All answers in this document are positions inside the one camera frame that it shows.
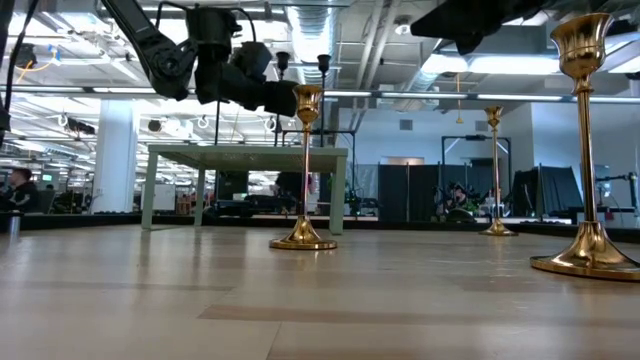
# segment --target desk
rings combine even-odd
[[[347,155],[348,150],[342,148],[311,148],[309,155],[310,172],[332,173],[334,175],[329,219],[329,230],[334,235],[342,234]],[[234,145],[149,145],[149,165],[147,166],[143,195],[143,229],[151,229],[152,225],[158,156],[198,169],[195,226],[202,225],[202,203],[204,200],[206,170],[287,172],[301,172],[302,170],[302,148]]]

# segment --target wall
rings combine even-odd
[[[356,160],[359,164],[378,164],[382,157],[418,157],[425,164],[437,164],[441,159],[441,137],[473,135],[475,121],[486,121],[482,110],[462,112],[464,124],[457,124],[457,111],[441,114],[436,111],[398,113],[394,110],[369,110],[356,135]],[[400,119],[413,120],[413,131],[400,130]],[[351,120],[351,109],[340,109],[340,124],[346,129]],[[339,147],[348,147],[340,137]],[[491,157],[491,143],[459,141],[447,153],[447,164],[464,164],[471,158]]]
[[[577,104],[533,104],[532,117],[535,164],[571,166],[582,193]],[[640,172],[639,106],[591,104],[591,127],[594,165],[609,166],[612,176]],[[631,205],[627,182],[612,182],[612,194],[620,206]]]
[[[571,166],[582,193],[577,105],[534,103],[531,108],[534,163],[553,167]]]
[[[534,166],[533,156],[533,122],[531,104],[524,104],[514,110],[505,112],[498,128],[500,137],[511,139],[511,176],[516,171],[531,170]],[[500,186],[509,189],[508,156],[499,150],[501,160]]]

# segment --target exposed ceiling ductwork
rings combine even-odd
[[[317,63],[317,56],[335,52],[335,34],[338,10],[319,6],[290,7],[286,11],[292,27],[291,38],[295,57],[303,63]],[[317,69],[299,68],[305,84],[322,84],[322,73]],[[326,88],[334,87],[335,71],[329,71]]]

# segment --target brass candle holder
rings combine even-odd
[[[502,106],[491,106],[484,111],[487,113],[489,125],[493,132],[493,192],[495,203],[495,215],[493,217],[493,223],[485,231],[481,231],[481,235],[488,236],[517,236],[515,233],[507,229],[500,220],[500,171],[498,169],[498,124],[500,124],[500,115],[502,114]]]
[[[531,266],[555,273],[592,278],[640,281],[640,264],[618,250],[596,218],[589,97],[591,74],[606,58],[604,39],[612,23],[608,14],[591,14],[558,26],[551,38],[560,53],[560,69],[575,82],[578,98],[585,221],[574,242],[553,256],[531,258]]]
[[[298,118],[302,121],[303,131],[303,171],[302,171],[302,214],[298,215],[293,231],[280,240],[272,241],[269,246],[285,250],[327,250],[335,249],[338,244],[332,240],[322,240],[311,225],[308,209],[309,194],[309,134],[311,124],[318,118],[318,105],[323,90],[315,85],[298,85],[293,89],[298,99]]]

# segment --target fluorescent light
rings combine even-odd
[[[27,134],[24,131],[20,131],[18,129],[11,129],[10,132],[18,136],[27,136]]]
[[[637,56],[626,63],[609,70],[610,73],[633,74],[640,71],[640,56]]]
[[[87,170],[87,171],[91,170],[90,167],[85,166],[85,165],[73,164],[73,167],[74,168],[78,168],[78,169],[82,169],[82,170]]]
[[[505,101],[560,101],[562,96],[553,95],[509,95],[509,94],[480,94],[479,100],[505,100]]]
[[[623,47],[627,46],[627,44],[629,44],[630,41],[620,41],[614,44],[605,44],[604,50],[607,53],[607,55],[611,55],[614,52],[622,49]]]
[[[31,151],[38,151],[38,152],[45,152],[47,150],[44,146],[40,144],[36,144],[31,141],[14,140],[14,142],[17,147],[24,150],[31,150]]]
[[[13,13],[11,22],[9,23],[9,35],[17,36],[22,32],[22,26],[24,26],[24,19],[26,14]],[[26,35],[30,36],[55,36],[58,35],[55,31],[51,30],[48,26],[44,25],[36,19],[31,19],[29,26],[27,26]]]
[[[608,104],[640,104],[640,97],[594,96],[590,98],[590,102]]]
[[[467,61],[457,56],[431,54],[422,64],[421,70],[430,74],[442,74],[445,72],[466,72],[469,69]]]
[[[84,92],[81,87],[78,86],[13,86],[13,92],[26,92],[26,93],[67,93],[67,92]]]
[[[324,92],[324,96],[335,97],[371,97],[371,91],[340,91],[340,90],[328,90]]]
[[[97,93],[114,93],[114,94],[155,94],[152,88],[93,88]]]
[[[471,61],[469,71],[480,74],[549,75],[560,71],[557,59],[541,56],[482,56]]]
[[[114,68],[118,69],[118,71],[120,71],[121,73],[127,75],[129,78],[131,78],[134,81],[140,81],[140,78],[134,74],[131,70],[129,70],[126,66],[124,66],[124,64],[120,61],[114,61],[111,63],[111,66],[113,66]]]
[[[503,26],[541,26],[549,20],[549,10],[540,11],[533,17],[525,20],[524,18],[518,18],[502,24]]]
[[[467,94],[455,94],[455,93],[436,93],[436,92],[424,92],[424,93],[402,93],[402,92],[383,92],[380,94],[383,98],[396,98],[396,99],[466,99]]]

